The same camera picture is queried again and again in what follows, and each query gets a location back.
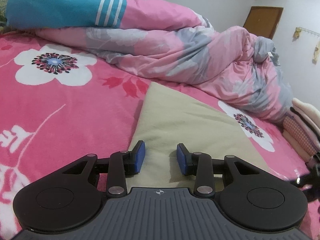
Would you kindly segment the beige khaki trousers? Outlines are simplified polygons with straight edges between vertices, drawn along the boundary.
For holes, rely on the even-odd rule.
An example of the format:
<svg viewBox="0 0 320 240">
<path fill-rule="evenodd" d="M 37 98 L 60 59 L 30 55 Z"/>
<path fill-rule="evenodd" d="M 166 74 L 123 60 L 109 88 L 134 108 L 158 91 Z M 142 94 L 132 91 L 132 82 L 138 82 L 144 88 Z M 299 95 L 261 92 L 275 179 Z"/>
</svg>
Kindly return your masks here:
<svg viewBox="0 0 320 240">
<path fill-rule="evenodd" d="M 127 179 L 132 187 L 194 187 L 194 176 L 184 176 L 176 158 L 183 143 L 190 152 L 214 159 L 235 155 L 269 171 L 240 125 L 225 113 L 171 88 L 151 83 L 146 93 L 131 145 L 142 140 L 146 154 L 139 174 Z"/>
</svg>

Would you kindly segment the stack of folded clothes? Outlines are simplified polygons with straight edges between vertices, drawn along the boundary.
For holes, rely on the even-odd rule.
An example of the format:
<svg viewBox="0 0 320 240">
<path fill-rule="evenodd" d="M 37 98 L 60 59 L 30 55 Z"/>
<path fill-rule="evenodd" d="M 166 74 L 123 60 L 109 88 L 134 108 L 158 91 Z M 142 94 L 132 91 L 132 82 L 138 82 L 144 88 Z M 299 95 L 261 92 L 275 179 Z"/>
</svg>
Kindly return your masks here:
<svg viewBox="0 0 320 240">
<path fill-rule="evenodd" d="M 305 161 L 319 153 L 319 110 L 297 98 L 283 120 L 283 137 Z"/>
</svg>

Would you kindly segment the pink floral fleece bedsheet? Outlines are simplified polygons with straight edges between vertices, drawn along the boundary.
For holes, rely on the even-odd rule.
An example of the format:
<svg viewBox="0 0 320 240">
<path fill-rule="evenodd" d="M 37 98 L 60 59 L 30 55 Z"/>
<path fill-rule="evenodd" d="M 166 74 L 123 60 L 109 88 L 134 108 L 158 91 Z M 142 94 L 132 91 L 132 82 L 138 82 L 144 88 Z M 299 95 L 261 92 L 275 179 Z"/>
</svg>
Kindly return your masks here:
<svg viewBox="0 0 320 240">
<path fill-rule="evenodd" d="M 194 87 L 156 82 L 227 114 L 239 111 Z M 1 239 L 20 231 L 12 202 L 21 188 L 89 153 L 128 150 L 150 80 L 94 55 L 43 39 L 1 37 Z M 308 170 L 280 129 L 245 114 L 238 123 L 283 180 Z"/>
</svg>

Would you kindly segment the pink grey floral duvet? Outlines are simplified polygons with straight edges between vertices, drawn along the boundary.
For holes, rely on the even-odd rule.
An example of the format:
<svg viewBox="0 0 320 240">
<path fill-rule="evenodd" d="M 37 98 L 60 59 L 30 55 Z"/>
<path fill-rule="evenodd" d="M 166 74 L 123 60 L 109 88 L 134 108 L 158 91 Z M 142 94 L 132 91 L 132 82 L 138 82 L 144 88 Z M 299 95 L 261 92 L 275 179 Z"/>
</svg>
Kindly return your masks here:
<svg viewBox="0 0 320 240">
<path fill-rule="evenodd" d="M 217 32 L 203 19 L 165 30 L 167 16 L 142 29 L 68 27 L 37 29 L 48 41 L 75 47 L 132 75 L 183 83 L 273 123 L 292 105 L 274 42 L 234 26 Z"/>
</svg>

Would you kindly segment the brown wooden door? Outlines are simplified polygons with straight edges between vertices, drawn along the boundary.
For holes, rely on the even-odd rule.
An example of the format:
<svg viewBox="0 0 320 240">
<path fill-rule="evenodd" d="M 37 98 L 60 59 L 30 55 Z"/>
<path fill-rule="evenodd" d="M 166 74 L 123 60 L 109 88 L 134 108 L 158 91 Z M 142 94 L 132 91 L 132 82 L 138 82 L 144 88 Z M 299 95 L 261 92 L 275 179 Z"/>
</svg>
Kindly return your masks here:
<svg viewBox="0 0 320 240">
<path fill-rule="evenodd" d="M 251 7 L 243 27 L 256 36 L 272 39 L 283 9 L 282 7 Z"/>
</svg>

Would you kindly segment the blue pink striped pillow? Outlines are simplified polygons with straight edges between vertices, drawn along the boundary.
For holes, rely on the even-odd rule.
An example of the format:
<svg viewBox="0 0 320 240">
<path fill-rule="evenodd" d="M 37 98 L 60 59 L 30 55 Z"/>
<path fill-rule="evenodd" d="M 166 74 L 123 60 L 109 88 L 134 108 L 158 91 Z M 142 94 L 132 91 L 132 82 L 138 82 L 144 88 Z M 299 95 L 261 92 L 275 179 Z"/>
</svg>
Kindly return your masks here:
<svg viewBox="0 0 320 240">
<path fill-rule="evenodd" d="M 5 17 L 17 29 L 177 30 L 206 25 L 190 8 L 164 0 L 8 0 Z"/>
</svg>

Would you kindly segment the green plaid pillow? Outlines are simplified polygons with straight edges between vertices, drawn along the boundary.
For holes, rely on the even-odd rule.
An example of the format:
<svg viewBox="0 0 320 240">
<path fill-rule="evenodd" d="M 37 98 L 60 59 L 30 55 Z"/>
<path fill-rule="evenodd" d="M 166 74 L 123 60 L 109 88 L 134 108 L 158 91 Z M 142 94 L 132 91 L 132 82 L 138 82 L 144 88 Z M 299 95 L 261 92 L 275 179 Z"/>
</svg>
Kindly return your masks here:
<svg viewBox="0 0 320 240">
<path fill-rule="evenodd" d="M 8 0 L 0 0 L 0 23 L 1 28 L 7 24 L 7 18 L 5 16 Z"/>
</svg>

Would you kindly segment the peeling yellow wall tape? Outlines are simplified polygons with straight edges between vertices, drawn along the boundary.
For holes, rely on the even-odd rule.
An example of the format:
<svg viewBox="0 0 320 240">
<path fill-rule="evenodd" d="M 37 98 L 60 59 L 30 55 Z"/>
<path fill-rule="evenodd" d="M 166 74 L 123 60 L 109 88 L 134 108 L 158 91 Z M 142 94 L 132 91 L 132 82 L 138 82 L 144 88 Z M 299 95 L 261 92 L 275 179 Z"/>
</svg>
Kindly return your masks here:
<svg viewBox="0 0 320 240">
<path fill-rule="evenodd" d="M 314 65 L 319 62 L 319 31 L 296 27 L 292 42 L 301 59 Z"/>
</svg>

